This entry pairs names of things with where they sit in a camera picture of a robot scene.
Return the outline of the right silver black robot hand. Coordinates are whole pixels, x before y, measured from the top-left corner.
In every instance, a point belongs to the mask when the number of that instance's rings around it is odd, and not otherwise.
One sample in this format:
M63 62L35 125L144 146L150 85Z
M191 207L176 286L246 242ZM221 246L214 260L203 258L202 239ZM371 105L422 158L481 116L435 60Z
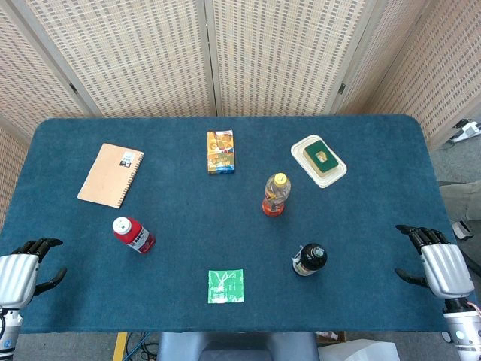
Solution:
M442 232L408 225L397 225L396 229L411 240L425 273L417 277L396 268L395 273L401 280L428 288L440 299L460 299L474 291L461 249L450 243Z

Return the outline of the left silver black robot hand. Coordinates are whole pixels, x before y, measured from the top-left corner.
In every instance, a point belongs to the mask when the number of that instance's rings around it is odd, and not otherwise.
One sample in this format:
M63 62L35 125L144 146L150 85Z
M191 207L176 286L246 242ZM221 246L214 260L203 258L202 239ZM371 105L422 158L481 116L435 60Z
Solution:
M49 281L37 284L38 271L50 248L63 244L57 238L39 238L27 241L10 254L1 256L1 308L21 310L34 296L56 287L65 277L63 267Z

